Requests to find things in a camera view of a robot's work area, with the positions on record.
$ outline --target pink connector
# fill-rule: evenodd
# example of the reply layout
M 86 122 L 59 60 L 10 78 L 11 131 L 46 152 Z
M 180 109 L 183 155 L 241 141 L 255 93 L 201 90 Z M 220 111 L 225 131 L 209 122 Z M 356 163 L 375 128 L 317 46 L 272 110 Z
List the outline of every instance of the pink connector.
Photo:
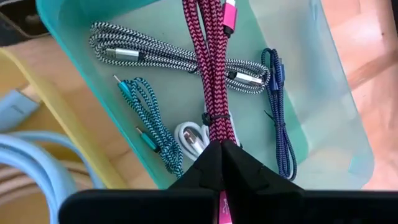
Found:
M 231 34 L 233 34 L 235 30 L 236 15 L 238 13 L 238 10 L 235 7 L 235 0 L 226 0 L 223 4 L 223 12 L 224 33 L 228 37 L 231 37 Z

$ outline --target wooden surface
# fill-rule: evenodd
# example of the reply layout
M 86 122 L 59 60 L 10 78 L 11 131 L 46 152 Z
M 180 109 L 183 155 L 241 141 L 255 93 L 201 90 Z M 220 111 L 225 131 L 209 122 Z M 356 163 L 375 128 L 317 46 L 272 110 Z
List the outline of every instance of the wooden surface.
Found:
M 376 158 L 366 189 L 398 189 L 398 54 L 390 0 L 323 0 L 331 32 Z M 51 37 L 8 49 L 47 77 L 95 132 L 106 155 L 133 188 L 154 188 L 91 91 Z

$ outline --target teal braided cable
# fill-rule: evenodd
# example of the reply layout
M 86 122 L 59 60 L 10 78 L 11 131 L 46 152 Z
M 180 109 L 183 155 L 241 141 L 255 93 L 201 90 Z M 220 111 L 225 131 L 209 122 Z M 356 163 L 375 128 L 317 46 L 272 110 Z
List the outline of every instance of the teal braided cable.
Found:
M 165 127 L 160 116 L 160 110 L 155 92 L 149 83 L 143 78 L 123 80 L 128 87 L 129 94 L 122 90 L 124 99 L 128 105 L 138 114 L 156 145 L 160 148 L 159 156 L 163 160 L 168 172 L 175 174 L 177 178 L 183 175 L 182 150 L 175 141 L 172 133 Z M 145 101 L 148 110 L 142 105 L 139 95 Z

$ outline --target charging cable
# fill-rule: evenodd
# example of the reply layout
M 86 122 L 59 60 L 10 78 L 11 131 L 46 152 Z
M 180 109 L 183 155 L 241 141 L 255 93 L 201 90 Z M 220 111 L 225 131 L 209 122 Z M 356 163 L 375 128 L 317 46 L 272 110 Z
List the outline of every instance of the charging cable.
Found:
M 162 123 L 154 90 L 143 78 L 120 80 L 116 75 L 113 77 L 118 81 L 118 87 L 120 88 L 124 99 L 145 124 L 145 127 L 149 130 L 154 142 L 138 129 L 141 137 L 149 147 L 159 154 L 167 171 L 171 174 L 175 174 L 177 178 L 180 178 L 183 175 L 182 151 L 170 131 Z M 142 105 L 142 101 L 139 99 L 139 96 L 146 103 L 148 110 Z
M 233 13 L 229 5 L 226 11 Z M 110 65 L 172 68 L 200 75 L 194 52 L 126 27 L 94 22 L 89 44 L 96 57 Z M 261 93 L 270 79 L 269 69 L 260 63 L 227 58 L 225 68 L 227 87 L 243 93 Z
M 267 86 L 272 115 L 266 113 L 275 124 L 276 158 L 279 175 L 286 179 L 294 180 L 297 175 L 297 161 L 287 134 L 284 114 L 285 67 L 275 49 L 264 49 L 262 51 L 261 61 L 263 64 L 266 64 L 267 54 L 270 55 L 270 68 L 272 71 L 271 81 Z
M 229 112 L 229 115 L 235 134 L 236 144 L 242 147 L 238 136 L 236 135 L 231 112 Z M 180 145 L 184 155 L 186 155 L 192 161 L 195 161 L 210 144 L 209 127 L 204 124 L 199 126 L 192 121 L 181 123 L 174 129 L 174 139 Z
M 40 98 L 31 86 L 22 91 L 12 90 L 0 100 L 1 131 L 15 128 L 39 106 Z M 50 223 L 58 223 L 58 210 L 63 201 L 77 192 L 68 170 L 35 141 L 60 144 L 75 152 L 85 164 L 96 188 L 105 188 L 87 160 L 68 137 L 48 131 L 18 131 L 0 134 L 0 164 L 21 170 L 43 191 L 49 206 Z

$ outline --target yellow plastic container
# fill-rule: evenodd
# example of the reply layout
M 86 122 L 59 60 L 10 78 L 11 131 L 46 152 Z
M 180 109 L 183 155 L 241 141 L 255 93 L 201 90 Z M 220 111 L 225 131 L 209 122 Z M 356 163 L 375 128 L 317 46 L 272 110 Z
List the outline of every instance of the yellow plastic container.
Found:
M 76 118 L 63 95 L 50 82 L 35 75 L 4 49 L 0 49 L 0 80 L 0 96 L 10 89 L 30 83 L 45 104 L 18 129 L 51 130 L 67 134 L 108 188 L 127 188 L 127 184 L 95 143 L 92 135 Z M 75 155 L 64 150 L 51 146 L 46 146 L 46 149 L 59 159 L 77 160 Z

